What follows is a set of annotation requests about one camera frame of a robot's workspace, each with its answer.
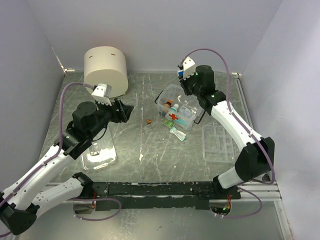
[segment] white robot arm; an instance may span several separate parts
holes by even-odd
[[[227,102],[226,95],[216,89],[214,72],[208,65],[196,66],[188,56],[177,71],[180,85],[186,95],[195,95],[200,106],[214,119],[218,120],[231,135],[240,150],[235,165],[213,179],[213,183],[222,189],[228,189],[242,182],[270,171],[267,157],[273,164],[275,143],[263,138],[254,131]]]
[[[133,106],[124,105],[117,98],[111,103],[111,90],[106,84],[99,84],[92,92],[93,102],[82,102],[73,112],[63,141],[57,139],[45,156],[23,177],[0,192],[0,220],[14,235],[26,231],[38,217],[49,209],[72,199],[88,199],[93,191],[93,181],[84,173],[74,174],[67,181],[41,190],[64,167],[76,160],[91,144],[93,138],[109,122],[126,123]]]

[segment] clear plastic container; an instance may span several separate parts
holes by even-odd
[[[174,104],[179,105],[177,112],[164,106],[168,100],[172,101],[172,106]],[[196,96],[185,95],[182,87],[174,84],[170,84],[162,91],[156,100],[156,103],[158,112],[161,116],[186,130],[192,127],[196,117],[203,112],[203,109],[200,107]]]
[[[103,129],[99,132],[95,139],[101,138],[104,131]],[[116,150],[109,128],[106,129],[104,136],[100,140],[93,142],[81,154],[82,167],[87,173],[104,170],[106,167],[116,163],[116,160]]]
[[[208,162],[235,163],[232,137],[223,126],[202,127],[203,158]]]

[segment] white wall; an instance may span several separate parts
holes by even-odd
[[[66,68],[83,70],[87,50],[114,46],[129,70],[173,71],[195,48],[214,48],[242,72],[281,0],[27,0]],[[218,57],[195,60],[224,71]]]
[[[243,73],[253,124],[275,141],[276,178],[297,240],[320,234],[319,9],[319,0],[284,0]]]
[[[25,0],[1,0],[0,23],[2,191],[38,161],[64,73]]]

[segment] white cylinder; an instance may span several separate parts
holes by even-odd
[[[125,94],[128,89],[125,55],[112,46],[98,46],[88,50],[84,55],[84,82],[90,85],[110,85],[110,98]]]

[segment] clear glass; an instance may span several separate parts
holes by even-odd
[[[81,155],[82,167],[88,173],[104,170],[116,163],[116,149],[109,128],[99,132],[95,139],[99,139],[104,132],[104,136],[93,142]]]

